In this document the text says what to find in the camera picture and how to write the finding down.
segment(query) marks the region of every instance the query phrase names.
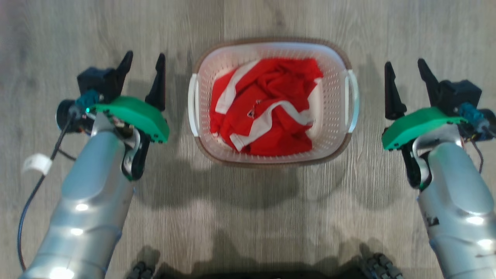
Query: laundry basket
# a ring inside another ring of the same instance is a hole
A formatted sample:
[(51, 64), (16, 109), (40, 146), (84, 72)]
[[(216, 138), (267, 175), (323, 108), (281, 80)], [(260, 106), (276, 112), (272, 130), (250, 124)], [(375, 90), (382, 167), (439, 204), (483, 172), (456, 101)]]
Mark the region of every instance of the laundry basket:
[[(308, 136), (312, 150), (289, 156), (239, 153), (210, 132), (215, 80), (248, 62), (264, 58), (314, 58), (323, 73), (318, 94), (309, 99), (314, 119)], [(188, 89), (188, 116), (198, 148), (212, 161), (239, 167), (308, 165), (331, 160), (348, 145), (359, 112), (357, 79), (346, 54), (336, 45), (313, 39), (249, 39), (225, 43), (196, 64)]]

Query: black cable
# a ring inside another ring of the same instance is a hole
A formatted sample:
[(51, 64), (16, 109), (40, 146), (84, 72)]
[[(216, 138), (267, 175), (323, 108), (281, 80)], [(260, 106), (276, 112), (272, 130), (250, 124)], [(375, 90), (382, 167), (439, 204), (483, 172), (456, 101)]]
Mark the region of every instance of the black cable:
[[(59, 152), (60, 145), (62, 143), (62, 139), (65, 136), (65, 133), (67, 132), (67, 129), (69, 128), (69, 125), (72, 123), (72, 120), (67, 121), (65, 127), (62, 129), (61, 134), (59, 136), (59, 139), (57, 140), (57, 143), (55, 144), (54, 151), (52, 151), (52, 155), (50, 156), (50, 160), (53, 161), (55, 159), (55, 156)], [(24, 224), (24, 219), (26, 217), (26, 213), (28, 212), (29, 205), (33, 201), (34, 196), (40, 189), (41, 184), (43, 183), (43, 180), (45, 179), (45, 175), (42, 175), (40, 177), (40, 180), (38, 180), (38, 183), (36, 183), (36, 186), (34, 187), (33, 191), (28, 197), (28, 200), (26, 201), (26, 204), (24, 205), (24, 209), (22, 210), (21, 217), (19, 219), (19, 227), (17, 228), (17, 256), (19, 257), (19, 263), (21, 264), (21, 269), (22, 271), (26, 271), (26, 265), (24, 264), (24, 258), (22, 257), (22, 250), (21, 250), (21, 238), (22, 238), (22, 226)]]
[(71, 161), (76, 161), (76, 157), (71, 156), (69, 153), (65, 152), (64, 150), (59, 148), (59, 153), (62, 154), (65, 158), (71, 160)]
[(479, 155), (479, 158), (481, 159), (481, 163), (479, 164), (479, 173), (482, 173), (482, 166), (484, 165), (484, 157), (482, 157), (482, 152), (481, 150), (479, 149), (479, 147), (477, 146), (477, 144), (475, 143), (475, 141), (473, 140), (472, 141), (472, 144), (475, 148), (475, 151), (477, 151), (477, 154)]

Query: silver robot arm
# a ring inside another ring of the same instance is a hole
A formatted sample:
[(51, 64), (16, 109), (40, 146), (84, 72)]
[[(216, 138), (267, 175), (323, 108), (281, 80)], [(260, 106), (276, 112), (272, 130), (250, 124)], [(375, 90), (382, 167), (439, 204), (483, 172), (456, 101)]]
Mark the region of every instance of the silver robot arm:
[(428, 156), (432, 181), (419, 207), (444, 277), (496, 279), (493, 197), (463, 148), (453, 142)]
[(21, 279), (102, 279), (133, 195), (125, 146), (109, 130), (92, 136), (62, 185), (48, 232)]

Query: white stripe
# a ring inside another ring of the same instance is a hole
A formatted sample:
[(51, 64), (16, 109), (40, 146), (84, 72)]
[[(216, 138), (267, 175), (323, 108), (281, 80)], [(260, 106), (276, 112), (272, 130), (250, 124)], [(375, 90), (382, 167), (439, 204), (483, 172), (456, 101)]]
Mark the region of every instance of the white stripe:
[(227, 84), (226, 89), (222, 91), (222, 94), (217, 101), (215, 106), (215, 112), (226, 114), (231, 105), (233, 104), (234, 98), (236, 97), (236, 84), (248, 73), (255, 65), (258, 64), (260, 60), (252, 61), (239, 67), (234, 73), (233, 77)]
[(270, 131), (272, 128), (272, 110), (274, 110), (277, 106), (281, 106), (286, 113), (300, 125), (308, 125), (312, 123), (312, 119), (308, 116), (309, 111), (302, 111), (299, 113), (288, 101), (275, 102), (270, 105), (260, 117), (253, 121), (248, 136), (239, 134), (231, 134), (229, 136), (238, 151), (241, 151), (243, 147), (254, 142), (259, 137)]

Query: wooden floor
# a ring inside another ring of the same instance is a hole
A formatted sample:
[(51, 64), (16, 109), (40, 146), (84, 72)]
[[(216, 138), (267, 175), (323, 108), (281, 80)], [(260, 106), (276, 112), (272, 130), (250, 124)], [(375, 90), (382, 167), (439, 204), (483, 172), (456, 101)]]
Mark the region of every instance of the wooden floor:
[[(0, 0), (0, 270), (20, 275), (15, 234), (39, 174), (23, 160), (49, 153), (58, 103), (79, 94), (76, 75), (134, 61), (124, 94), (144, 97), (160, 52), (167, 56), (170, 143), (153, 146), (108, 278), (138, 259), (176, 275), (315, 269), (331, 274), (360, 253), (383, 252), (405, 278), (441, 278), (416, 192), (397, 152), (384, 152), (383, 66), (390, 60), (408, 109), (428, 106), (417, 70), (423, 57), (440, 78), (469, 79), (496, 109), (493, 0)], [(192, 65), (217, 43), (304, 36), (330, 40), (350, 57), (361, 114), (349, 148), (327, 164), (245, 170), (215, 165), (198, 150), (186, 119)], [(62, 146), (77, 154), (87, 139)], [(482, 144), (495, 155), (494, 143)], [(57, 158), (25, 222), (34, 257), (72, 163)], [(495, 157), (484, 179), (496, 193)]]

